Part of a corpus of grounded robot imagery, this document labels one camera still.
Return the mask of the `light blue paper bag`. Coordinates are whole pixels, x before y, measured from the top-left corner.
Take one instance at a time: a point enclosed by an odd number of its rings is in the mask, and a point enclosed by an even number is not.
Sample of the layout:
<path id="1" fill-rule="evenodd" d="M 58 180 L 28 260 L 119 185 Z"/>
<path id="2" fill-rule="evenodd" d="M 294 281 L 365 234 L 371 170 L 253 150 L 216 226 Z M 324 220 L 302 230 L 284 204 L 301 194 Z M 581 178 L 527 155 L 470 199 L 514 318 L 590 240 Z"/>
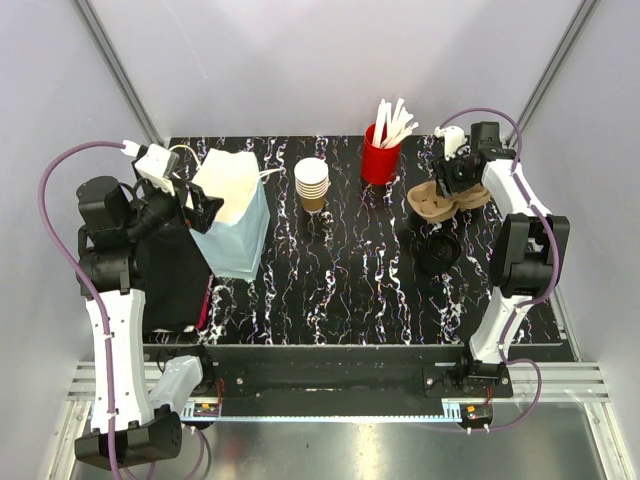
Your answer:
<path id="1" fill-rule="evenodd" d="M 256 279 L 270 222 L 263 181 L 284 170 L 261 170 L 256 155 L 248 151 L 208 152 L 193 183 L 224 204 L 205 232 L 191 234 L 214 275 Z"/>

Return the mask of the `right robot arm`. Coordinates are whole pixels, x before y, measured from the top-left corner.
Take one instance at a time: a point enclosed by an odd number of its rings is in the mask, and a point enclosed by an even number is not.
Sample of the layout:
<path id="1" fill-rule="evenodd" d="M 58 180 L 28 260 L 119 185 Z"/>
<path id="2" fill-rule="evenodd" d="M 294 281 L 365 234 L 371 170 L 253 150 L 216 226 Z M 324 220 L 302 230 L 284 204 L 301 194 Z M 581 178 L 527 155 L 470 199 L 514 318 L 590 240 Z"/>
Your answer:
<path id="1" fill-rule="evenodd" d="M 508 384 L 511 343 L 531 307 L 544 302 L 558 283 L 570 223 L 536 197 L 519 152 L 502 144 L 499 123 L 478 122 L 469 133 L 438 127 L 434 135 L 443 147 L 433 162 L 441 193 L 452 196 L 482 186 L 502 218 L 489 263 L 489 305 L 465 352 L 443 376 L 446 387 L 480 396 Z"/>

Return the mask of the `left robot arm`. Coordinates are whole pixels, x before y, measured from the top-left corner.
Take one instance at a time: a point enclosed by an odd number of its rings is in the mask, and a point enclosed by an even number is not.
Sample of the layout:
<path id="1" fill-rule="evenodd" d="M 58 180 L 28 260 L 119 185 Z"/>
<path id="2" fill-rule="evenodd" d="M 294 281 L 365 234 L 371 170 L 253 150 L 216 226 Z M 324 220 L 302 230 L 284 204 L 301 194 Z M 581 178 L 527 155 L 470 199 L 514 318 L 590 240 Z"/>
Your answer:
<path id="1" fill-rule="evenodd" d="M 143 183 L 143 196 L 111 176 L 76 191 L 80 281 L 93 331 L 95 403 L 76 458 L 115 470 L 178 456 L 179 415 L 192 395 L 217 388 L 203 347 L 170 354 L 149 388 L 143 343 L 159 331 L 180 333 L 202 319 L 211 271 L 188 232 L 176 197 Z"/>

